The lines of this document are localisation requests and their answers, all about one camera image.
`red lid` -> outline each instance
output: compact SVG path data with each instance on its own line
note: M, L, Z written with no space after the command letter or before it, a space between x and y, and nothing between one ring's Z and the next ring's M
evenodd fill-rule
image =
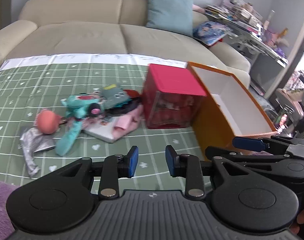
M149 64L149 71L151 71L160 92L206 96L203 88L186 68Z

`green tablecloth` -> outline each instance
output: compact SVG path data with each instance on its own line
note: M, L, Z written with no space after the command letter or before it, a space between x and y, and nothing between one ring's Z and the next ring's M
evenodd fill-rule
M124 61L128 64L119 64L122 60L118 56L115 56L115 64L97 63L100 59L97 56L91 60L94 59L93 55L89 55L89 60L78 59L78 54L68 56L68 59L66 55L13 59L1 67L0 180L23 185L81 157L103 161L109 155L126 154L132 145L137 145L140 156L135 177L120 179L121 190L184 189L184 179L170 177L164 150L166 145L171 144L178 154L189 153L203 159L192 128L149 130L144 121L137 130L112 144L81 133L64 157L56 155L54 150L38 153L35 163L41 170L34 178L29 178L19 144L20 126L32 126L36 115L43 108L64 115L65 108L60 100L70 95L93 92L116 82L124 89L141 91L148 70L146 65L164 64L161 59L153 58L143 59L145 65L138 65L142 58L135 61L135 56L128 56ZM61 126L54 135L55 140L61 138L65 130L65 126ZM95 178L93 192L98 189L99 182L100 178Z

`teal plush toy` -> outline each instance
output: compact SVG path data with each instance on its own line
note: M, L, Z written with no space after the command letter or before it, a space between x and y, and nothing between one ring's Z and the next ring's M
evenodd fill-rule
M62 104L67 107L66 117L73 117L74 121L69 131L58 141L55 152L64 156L73 146L74 141L82 130L83 120L87 117L97 117L104 112L99 104L100 99L93 94L80 94L69 96Z

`human hand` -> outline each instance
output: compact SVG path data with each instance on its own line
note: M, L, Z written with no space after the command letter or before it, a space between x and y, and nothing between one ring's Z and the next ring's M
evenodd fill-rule
M297 235L299 232L299 225L304 224L304 210L297 216L296 222L294 222L290 226L290 230L292 231L293 234Z

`orange ball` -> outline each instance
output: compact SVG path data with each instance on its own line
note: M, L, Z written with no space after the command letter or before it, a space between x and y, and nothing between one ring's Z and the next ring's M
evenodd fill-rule
M43 110L37 117L37 128L44 134L54 133L59 128L61 116L50 110Z

